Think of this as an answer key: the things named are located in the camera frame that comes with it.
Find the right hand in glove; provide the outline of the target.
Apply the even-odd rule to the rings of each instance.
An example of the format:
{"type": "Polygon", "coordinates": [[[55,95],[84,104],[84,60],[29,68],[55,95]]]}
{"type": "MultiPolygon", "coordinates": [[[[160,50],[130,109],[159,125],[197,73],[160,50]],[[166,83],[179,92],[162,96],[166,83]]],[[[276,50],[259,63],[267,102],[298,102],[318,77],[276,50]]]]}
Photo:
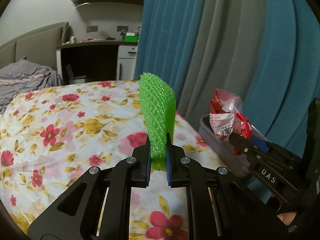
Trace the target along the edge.
{"type": "Polygon", "coordinates": [[[277,217],[285,224],[288,233],[294,233],[300,226],[297,212],[285,212],[278,214],[277,217]]]}

